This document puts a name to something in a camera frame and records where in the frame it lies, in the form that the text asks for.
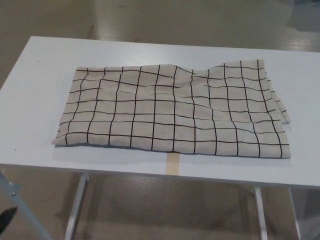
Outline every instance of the metal frame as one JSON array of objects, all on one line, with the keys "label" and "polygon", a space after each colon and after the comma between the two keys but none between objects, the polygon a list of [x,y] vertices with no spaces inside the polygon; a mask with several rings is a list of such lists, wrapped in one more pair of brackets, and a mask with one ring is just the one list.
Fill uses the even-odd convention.
[{"label": "metal frame", "polygon": [[[82,173],[79,184],[77,187],[77,191],[74,197],[74,202],[72,206],[72,210],[70,213],[69,221],[67,224],[67,228],[65,231],[64,240],[72,240],[74,234],[76,232],[79,212],[81,210],[81,205],[85,196],[86,187],[89,182],[89,175],[88,173]],[[9,182],[5,176],[0,173],[0,190],[16,204],[19,211],[22,211],[25,217],[31,222],[33,227],[36,229],[39,236],[41,236],[44,240],[51,240],[51,236],[43,227],[43,225],[37,220],[36,216],[33,212],[28,208],[28,206],[24,203],[22,198],[20,198],[17,194],[17,191],[20,189],[19,185],[12,184]],[[256,211],[258,215],[258,223],[259,223],[259,230],[260,230],[260,240],[268,240],[267,236],[267,228],[266,228],[266,221],[265,221],[265,213],[264,213],[264,206],[261,196],[261,189],[260,187],[254,187],[252,189],[252,194],[255,196],[255,205]]]},{"label": "metal frame", "polygon": [[74,197],[74,202],[73,202],[72,210],[70,213],[68,225],[66,227],[64,240],[72,240],[74,237],[76,224],[78,221],[78,215],[81,209],[82,201],[85,196],[84,193],[86,191],[88,181],[89,181],[89,175],[87,173],[83,173],[80,177],[79,185]]},{"label": "metal frame", "polygon": [[254,197],[255,197],[256,213],[258,215],[260,240],[268,240],[264,205],[263,205],[263,201],[262,201],[260,187],[254,187],[253,193],[254,193]]}]

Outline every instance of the beige cloth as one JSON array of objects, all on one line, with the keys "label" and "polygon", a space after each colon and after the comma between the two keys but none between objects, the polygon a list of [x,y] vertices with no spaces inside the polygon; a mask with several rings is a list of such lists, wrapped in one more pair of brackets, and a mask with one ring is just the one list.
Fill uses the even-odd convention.
[{"label": "beige cloth", "polygon": [[289,121],[263,60],[79,67],[53,143],[289,158]]}]

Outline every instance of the gray floor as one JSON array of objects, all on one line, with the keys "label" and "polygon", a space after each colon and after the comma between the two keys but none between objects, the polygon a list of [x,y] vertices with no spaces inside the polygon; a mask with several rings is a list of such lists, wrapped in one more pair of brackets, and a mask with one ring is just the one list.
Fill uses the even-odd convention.
[{"label": "gray floor", "polygon": [[[320,52],[319,20],[311,0],[2,0],[0,86],[31,35]],[[63,239],[79,175],[2,172],[23,183],[22,197],[53,239]],[[270,239],[297,239],[288,190],[262,193]],[[37,239],[18,213],[1,239],[22,236]],[[250,186],[94,174],[75,239],[258,240],[259,230]]]}]

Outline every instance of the black grid lines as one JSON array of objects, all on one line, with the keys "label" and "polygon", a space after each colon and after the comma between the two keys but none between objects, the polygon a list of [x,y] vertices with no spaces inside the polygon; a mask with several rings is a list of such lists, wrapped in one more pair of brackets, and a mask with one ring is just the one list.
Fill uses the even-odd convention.
[{"label": "black grid lines", "polygon": [[269,81],[261,60],[78,68],[53,143],[289,158]]},{"label": "black grid lines", "polygon": [[237,131],[236,124],[232,120],[232,114],[231,114],[231,111],[230,111],[229,90],[228,90],[228,84],[227,84],[227,79],[226,79],[226,64],[225,63],[223,64],[223,78],[224,78],[224,82],[225,82],[225,86],[226,86],[226,98],[227,98],[227,104],[228,104],[228,111],[229,111],[229,114],[230,114],[230,121],[232,122],[232,124],[234,126],[234,130],[235,130],[236,156],[238,156],[239,155],[238,131]]},{"label": "black grid lines", "polygon": [[[242,71],[242,61],[240,61],[240,70],[241,70],[241,76],[243,77],[243,71]],[[244,87],[244,94],[245,94],[245,98],[247,99],[246,101],[246,107],[248,109],[248,115],[249,115],[249,118],[250,118],[250,121],[252,122],[252,118],[251,118],[251,115],[250,115],[250,110],[249,110],[249,104],[248,104],[248,96],[247,96],[247,90],[246,90],[246,83],[245,83],[245,80],[242,78],[242,81],[243,81],[243,87]],[[261,154],[261,149],[260,149],[260,144],[259,144],[259,138],[257,136],[257,133],[256,133],[256,130],[255,130],[255,124],[252,122],[252,128],[253,128],[253,133],[256,137],[256,142],[258,143],[258,148],[259,148],[259,153],[258,153],[258,158],[260,158],[260,154]]]}]

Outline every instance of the folded fabric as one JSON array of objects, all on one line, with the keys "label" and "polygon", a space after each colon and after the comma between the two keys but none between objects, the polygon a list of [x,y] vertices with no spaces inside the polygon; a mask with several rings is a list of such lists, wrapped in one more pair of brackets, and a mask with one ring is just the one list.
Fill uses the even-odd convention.
[{"label": "folded fabric", "polygon": [[263,60],[79,67],[52,143],[289,158],[289,122]]}]

